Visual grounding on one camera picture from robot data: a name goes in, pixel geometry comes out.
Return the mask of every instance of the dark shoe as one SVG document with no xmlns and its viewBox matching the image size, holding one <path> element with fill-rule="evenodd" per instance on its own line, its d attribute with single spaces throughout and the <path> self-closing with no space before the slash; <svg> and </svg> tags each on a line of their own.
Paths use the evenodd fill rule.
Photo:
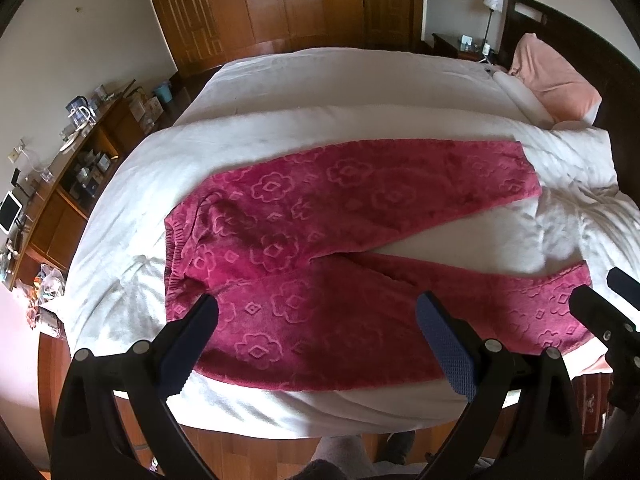
<svg viewBox="0 0 640 480">
<path fill-rule="evenodd" d="M 392 433 L 378 454 L 376 462 L 391 462 L 392 464 L 404 465 L 411 448 L 414 446 L 414 440 L 415 431 Z"/>
</svg>

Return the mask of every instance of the dark wooden headboard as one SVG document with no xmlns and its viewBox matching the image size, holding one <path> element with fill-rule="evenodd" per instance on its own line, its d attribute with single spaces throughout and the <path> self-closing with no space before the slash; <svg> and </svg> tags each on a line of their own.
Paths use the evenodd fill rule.
<svg viewBox="0 0 640 480">
<path fill-rule="evenodd" d="M 532 9 L 536 17 L 518 12 L 516 5 Z M 501 66 L 511 67 L 526 32 L 556 49 L 600 92 L 595 125 L 609 132 L 620 189 L 640 205 L 640 70 L 590 28 L 536 0 L 509 0 L 498 53 Z"/>
</svg>

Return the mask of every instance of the metal screw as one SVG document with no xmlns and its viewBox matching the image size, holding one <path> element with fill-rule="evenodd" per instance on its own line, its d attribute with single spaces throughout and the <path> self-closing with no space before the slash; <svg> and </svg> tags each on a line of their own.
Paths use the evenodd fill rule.
<svg viewBox="0 0 640 480">
<path fill-rule="evenodd" d="M 494 354 L 497 354 L 500 350 L 502 350 L 502 344 L 497 339 L 487 339 L 484 342 L 484 347 Z"/>
<path fill-rule="evenodd" d="M 76 355 L 74 355 L 74 359 L 76 361 L 84 361 L 85 359 L 87 359 L 89 357 L 89 351 L 86 348 L 81 348 L 76 352 Z"/>
<path fill-rule="evenodd" d="M 553 346 L 550 346 L 549 348 L 546 349 L 546 354 L 552 359 L 559 359 L 561 356 L 560 351 L 557 348 L 554 348 Z"/>
<path fill-rule="evenodd" d="M 149 341 L 142 340 L 142 341 L 138 341 L 133 345 L 133 351 L 136 354 L 144 354 L 146 353 L 147 350 L 149 350 L 150 347 L 151 347 L 151 344 L 149 343 Z"/>
</svg>

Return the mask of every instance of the white blanket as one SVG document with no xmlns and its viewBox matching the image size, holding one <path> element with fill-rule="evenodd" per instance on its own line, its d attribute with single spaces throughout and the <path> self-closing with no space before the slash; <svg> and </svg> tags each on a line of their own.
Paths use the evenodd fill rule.
<svg viewBox="0 0 640 480">
<path fill-rule="evenodd" d="M 483 103 L 487 95 L 493 97 Z M 483 106 L 493 115 L 478 113 Z M 208 174 L 354 139 L 519 140 L 543 185 L 542 196 L 379 250 L 523 276 L 555 272 L 584 258 L 594 288 L 637 319 L 605 282 L 613 266 L 634 277 L 640 270 L 640 212 L 618 193 L 607 133 L 550 132 L 521 120 L 484 68 L 469 62 L 320 49 L 223 68 L 177 126 L 153 134 L 132 153 L 98 201 L 66 296 L 56 307 L 72 352 L 123 352 L 164 326 L 163 219 Z M 571 375 L 603 352 L 594 340 L 565 356 Z M 299 438 L 432 426 L 456 418 L 465 399 L 445 381 L 272 392 L 192 373 L 168 403 L 189 426 Z"/>
</svg>

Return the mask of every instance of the lamp stand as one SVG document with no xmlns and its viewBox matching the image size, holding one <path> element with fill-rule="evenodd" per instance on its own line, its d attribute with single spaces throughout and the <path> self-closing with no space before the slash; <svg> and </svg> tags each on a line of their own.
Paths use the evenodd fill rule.
<svg viewBox="0 0 640 480">
<path fill-rule="evenodd" d="M 494 10 L 489 10 L 489 21 L 486 24 L 486 32 L 484 33 L 484 40 L 482 40 L 482 48 L 484 48 L 484 44 L 486 43 L 486 37 L 489 35 L 489 26 L 491 25 L 491 17 L 494 15 Z"/>
</svg>

